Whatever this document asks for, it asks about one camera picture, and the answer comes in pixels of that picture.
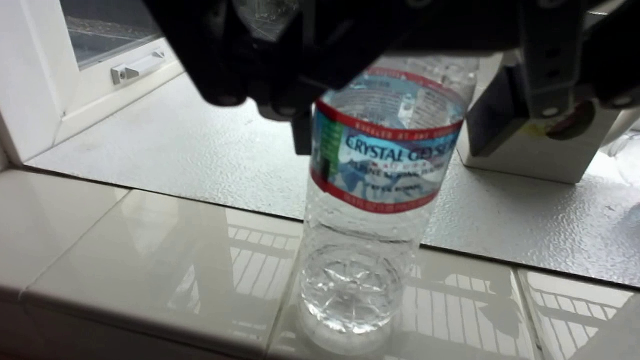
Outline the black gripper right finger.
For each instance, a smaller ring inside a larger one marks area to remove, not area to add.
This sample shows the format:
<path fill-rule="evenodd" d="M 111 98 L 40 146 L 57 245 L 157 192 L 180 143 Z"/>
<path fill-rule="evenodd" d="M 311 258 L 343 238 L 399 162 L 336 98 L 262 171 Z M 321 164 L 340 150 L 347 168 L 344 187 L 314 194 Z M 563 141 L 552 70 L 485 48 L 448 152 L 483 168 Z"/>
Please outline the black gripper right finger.
<path fill-rule="evenodd" d="M 640 0 L 592 16 L 602 2 L 525 0 L 517 59 L 501 66 L 467 116 L 474 157 L 494 153 L 531 120 L 638 105 Z"/>

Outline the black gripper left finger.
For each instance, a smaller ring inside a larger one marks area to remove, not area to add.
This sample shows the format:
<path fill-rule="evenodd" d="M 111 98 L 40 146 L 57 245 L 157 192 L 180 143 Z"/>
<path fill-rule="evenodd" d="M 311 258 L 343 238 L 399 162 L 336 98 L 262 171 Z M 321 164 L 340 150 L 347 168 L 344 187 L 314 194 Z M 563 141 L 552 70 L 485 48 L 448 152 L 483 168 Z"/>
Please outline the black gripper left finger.
<path fill-rule="evenodd" d="M 330 45 L 316 34 L 319 0 L 145 0 L 201 95 L 215 105 L 255 99 L 289 121 L 294 152 L 313 152 L 313 104 L 329 84 L 316 70 Z"/>

